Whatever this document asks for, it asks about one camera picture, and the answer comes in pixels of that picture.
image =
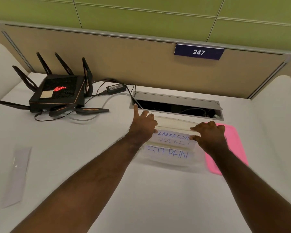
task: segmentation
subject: green wall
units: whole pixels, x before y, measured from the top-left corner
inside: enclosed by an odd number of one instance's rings
[[[291,50],[291,0],[0,0],[0,19]]]

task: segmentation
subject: desk surface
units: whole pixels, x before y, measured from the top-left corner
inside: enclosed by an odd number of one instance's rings
[[[37,84],[45,77],[35,73],[29,76]],[[100,85],[94,84],[94,91]],[[218,100],[223,108],[222,123],[236,127],[249,166],[291,201],[291,189],[284,171],[250,100],[148,87],[137,87],[137,91]],[[21,82],[3,100],[27,105],[31,96],[32,91]],[[88,106],[101,107],[107,98],[93,98]],[[110,113],[89,122],[68,118],[37,122],[28,111],[0,105],[0,205],[15,145],[32,146],[23,201],[4,209],[0,206],[0,233],[12,230],[72,173],[128,131],[133,117],[130,102],[128,96],[116,96],[106,105]],[[210,121],[154,114],[195,123]],[[211,174],[205,166],[200,173],[189,173],[133,160],[89,232],[137,231],[250,232],[222,176]]]

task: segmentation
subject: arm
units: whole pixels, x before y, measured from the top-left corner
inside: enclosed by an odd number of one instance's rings
[[[118,186],[124,172],[157,121],[148,111],[138,114],[129,132],[61,184],[12,233],[88,232]]]
[[[291,204],[229,150],[225,127],[211,121],[191,130],[200,133],[190,139],[215,161],[251,231],[291,233]]]

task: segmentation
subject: handwritten label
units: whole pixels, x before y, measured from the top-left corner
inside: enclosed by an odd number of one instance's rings
[[[223,52],[223,48],[176,44],[174,55],[219,60]]]
[[[166,130],[158,130],[157,133],[154,133],[149,140],[150,142],[159,143],[162,146],[176,146],[176,147],[186,147],[188,149],[193,149],[196,145],[196,141],[190,140],[189,134],[172,132]]]
[[[173,159],[191,159],[193,156],[193,152],[191,151],[182,151],[153,145],[146,145],[146,153],[149,155],[164,156]]]

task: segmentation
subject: hand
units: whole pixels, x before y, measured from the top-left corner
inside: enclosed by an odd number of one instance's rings
[[[199,132],[200,136],[191,136],[190,140],[198,142],[199,146],[211,157],[217,153],[229,151],[225,140],[225,126],[217,126],[214,121],[200,123],[191,130]]]
[[[157,121],[154,120],[154,114],[148,114],[147,110],[144,110],[139,116],[138,106],[134,105],[134,119],[130,125],[128,134],[131,134],[134,141],[142,145],[147,142],[153,133],[157,133],[155,126],[157,126]]]

